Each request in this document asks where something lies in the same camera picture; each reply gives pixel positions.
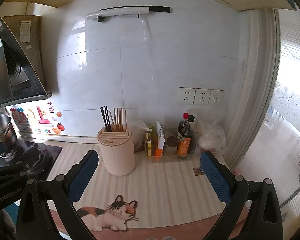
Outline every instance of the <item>silver screw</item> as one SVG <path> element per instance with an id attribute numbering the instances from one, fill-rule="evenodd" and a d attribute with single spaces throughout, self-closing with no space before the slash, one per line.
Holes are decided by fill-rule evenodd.
<path id="1" fill-rule="evenodd" d="M 31 179 L 28 179 L 27 184 L 28 184 L 28 185 L 31 185 L 32 183 L 34 183 L 34 179 L 32 179 L 32 178 L 31 178 Z"/>
<path id="2" fill-rule="evenodd" d="M 268 178 L 265 179 L 265 182 L 266 182 L 266 184 L 269 184 L 269 185 L 272 184 L 272 180 L 271 180 L 271 179 L 268 179 Z"/>
<path id="3" fill-rule="evenodd" d="M 57 181 L 62 181 L 64 178 L 65 176 L 63 174 L 59 174 L 58 176 L 56 176 Z"/>
<path id="4" fill-rule="evenodd" d="M 243 181 L 243 177 L 241 175 L 235 175 L 234 178 L 237 181 Z"/>

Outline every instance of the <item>stainless steel pot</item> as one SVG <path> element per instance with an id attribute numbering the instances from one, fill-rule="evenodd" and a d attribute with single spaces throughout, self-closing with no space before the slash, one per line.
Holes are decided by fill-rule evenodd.
<path id="1" fill-rule="evenodd" d="M 12 126 L 11 118 L 0 113 L 0 142 L 7 146 L 7 153 L 15 149 L 18 143 L 16 132 Z"/>

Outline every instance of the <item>black bottle cap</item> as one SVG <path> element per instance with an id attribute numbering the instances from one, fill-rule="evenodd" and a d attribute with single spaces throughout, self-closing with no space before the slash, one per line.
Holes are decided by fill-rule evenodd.
<path id="1" fill-rule="evenodd" d="M 188 116 L 188 122 L 194 122 L 194 115 L 190 114 Z"/>

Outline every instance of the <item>cat ear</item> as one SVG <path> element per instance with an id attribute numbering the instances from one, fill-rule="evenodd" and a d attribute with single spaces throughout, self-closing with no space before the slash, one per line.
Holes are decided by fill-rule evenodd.
<path id="1" fill-rule="evenodd" d="M 136 200 L 133 200 L 133 201 L 131 201 L 131 202 L 129 203 L 129 205 L 131 205 L 134 209 L 136 209 L 137 206 L 138 206 L 138 202 L 137 202 Z"/>
<path id="2" fill-rule="evenodd" d="M 123 201 L 123 196 L 122 195 L 118 195 L 114 201 Z"/>

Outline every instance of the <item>white switch plate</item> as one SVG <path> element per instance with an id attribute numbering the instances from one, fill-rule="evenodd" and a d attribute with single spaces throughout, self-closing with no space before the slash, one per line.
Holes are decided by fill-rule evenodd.
<path id="1" fill-rule="evenodd" d="M 211 89 L 197 88 L 195 90 L 194 105 L 207 105 L 209 103 Z"/>
<path id="2" fill-rule="evenodd" d="M 223 90 L 211 90 L 209 105 L 219 105 L 223 101 Z"/>
<path id="3" fill-rule="evenodd" d="M 179 88 L 178 103 L 180 105 L 192 105 L 195 95 L 195 88 Z"/>

